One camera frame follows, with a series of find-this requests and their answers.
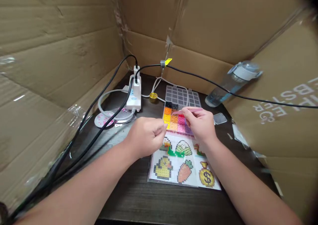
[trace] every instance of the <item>water bottle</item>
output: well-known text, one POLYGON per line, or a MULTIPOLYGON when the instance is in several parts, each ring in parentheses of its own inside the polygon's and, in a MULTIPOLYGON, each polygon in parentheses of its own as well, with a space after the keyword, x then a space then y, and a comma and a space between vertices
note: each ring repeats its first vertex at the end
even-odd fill
MULTIPOLYGON (((259 70, 257 64, 250 61, 239 62, 228 71, 223 79, 222 87, 232 93, 238 91, 247 84, 251 79, 261 76, 263 71, 259 70)), ((207 97, 205 103, 210 107, 217 107, 231 96, 228 92, 216 87, 207 97)))

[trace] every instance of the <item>yellow tag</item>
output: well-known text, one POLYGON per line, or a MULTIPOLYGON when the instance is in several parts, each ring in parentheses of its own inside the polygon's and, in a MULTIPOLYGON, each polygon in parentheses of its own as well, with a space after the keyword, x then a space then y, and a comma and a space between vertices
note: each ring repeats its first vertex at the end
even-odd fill
POLYGON ((165 65, 167 66, 168 63, 170 63, 171 60, 172 60, 172 58, 167 59, 167 60, 165 61, 165 65))

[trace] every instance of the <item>carrot pattern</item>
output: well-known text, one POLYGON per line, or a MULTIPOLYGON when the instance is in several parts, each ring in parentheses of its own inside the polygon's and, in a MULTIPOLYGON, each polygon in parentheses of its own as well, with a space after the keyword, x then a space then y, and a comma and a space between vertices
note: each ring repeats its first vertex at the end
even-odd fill
POLYGON ((192 163, 190 160, 185 160, 185 162, 180 166, 177 181, 179 184, 185 182, 192 173, 192 163))

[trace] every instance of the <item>white power strip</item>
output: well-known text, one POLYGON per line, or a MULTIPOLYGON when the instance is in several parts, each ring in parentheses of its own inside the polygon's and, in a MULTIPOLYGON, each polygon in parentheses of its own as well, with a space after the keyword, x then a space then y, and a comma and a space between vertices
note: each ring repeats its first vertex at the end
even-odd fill
POLYGON ((129 83, 130 83, 130 80, 133 80, 133 84, 132 84, 132 89, 130 91, 128 101, 126 103, 126 108, 129 110, 136 109, 136 111, 139 112, 139 110, 141 109, 141 78, 139 75, 137 76, 137 83, 135 82, 135 79, 134 79, 134 77, 136 76, 135 73, 138 69, 139 69, 139 66, 137 69, 134 70, 134 74, 131 75, 129 79, 129 83))

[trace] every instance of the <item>yellow duck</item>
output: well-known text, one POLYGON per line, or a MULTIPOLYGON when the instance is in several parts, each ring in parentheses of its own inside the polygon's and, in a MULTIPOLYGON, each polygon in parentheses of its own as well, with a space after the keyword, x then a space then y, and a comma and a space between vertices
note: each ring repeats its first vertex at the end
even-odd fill
POLYGON ((173 170, 171 161, 167 156, 163 156, 155 165, 153 172, 158 179, 169 180, 171 178, 171 170, 173 170))

